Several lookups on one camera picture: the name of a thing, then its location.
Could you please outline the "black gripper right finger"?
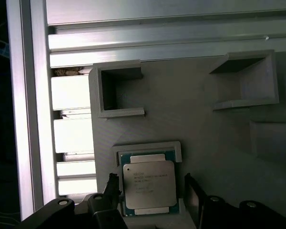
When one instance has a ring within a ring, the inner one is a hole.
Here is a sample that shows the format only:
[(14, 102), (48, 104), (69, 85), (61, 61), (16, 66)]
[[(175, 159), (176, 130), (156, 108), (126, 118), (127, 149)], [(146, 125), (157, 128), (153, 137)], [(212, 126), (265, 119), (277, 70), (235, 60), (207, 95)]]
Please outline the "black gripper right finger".
[(286, 229), (286, 217), (253, 200), (238, 207), (219, 196), (209, 196), (197, 181), (184, 177), (184, 205), (198, 229)]

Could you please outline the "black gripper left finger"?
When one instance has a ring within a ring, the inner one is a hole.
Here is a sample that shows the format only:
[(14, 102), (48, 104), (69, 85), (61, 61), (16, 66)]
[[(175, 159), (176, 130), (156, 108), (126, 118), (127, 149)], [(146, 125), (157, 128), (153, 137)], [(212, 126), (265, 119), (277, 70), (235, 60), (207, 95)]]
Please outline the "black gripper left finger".
[(109, 174), (102, 193), (85, 196), (79, 204), (70, 198), (56, 198), (19, 224), (20, 229), (123, 229), (118, 210), (119, 176)]

